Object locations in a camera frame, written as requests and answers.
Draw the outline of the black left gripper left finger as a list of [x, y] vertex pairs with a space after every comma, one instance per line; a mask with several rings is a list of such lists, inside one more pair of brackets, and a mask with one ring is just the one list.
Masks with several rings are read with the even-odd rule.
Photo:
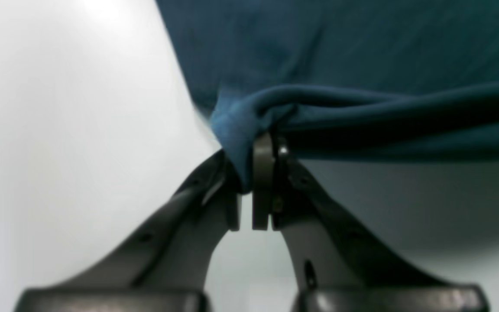
[[116, 249], [65, 282], [26, 290], [16, 312], [211, 312], [204, 285], [218, 243], [240, 228], [238, 184], [216, 152]]

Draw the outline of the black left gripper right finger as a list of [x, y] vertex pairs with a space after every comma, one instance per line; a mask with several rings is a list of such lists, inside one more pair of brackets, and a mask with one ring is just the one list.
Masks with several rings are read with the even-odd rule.
[[488, 312], [479, 286], [402, 259], [263, 133], [252, 147], [252, 228], [279, 231], [297, 280], [294, 312]]

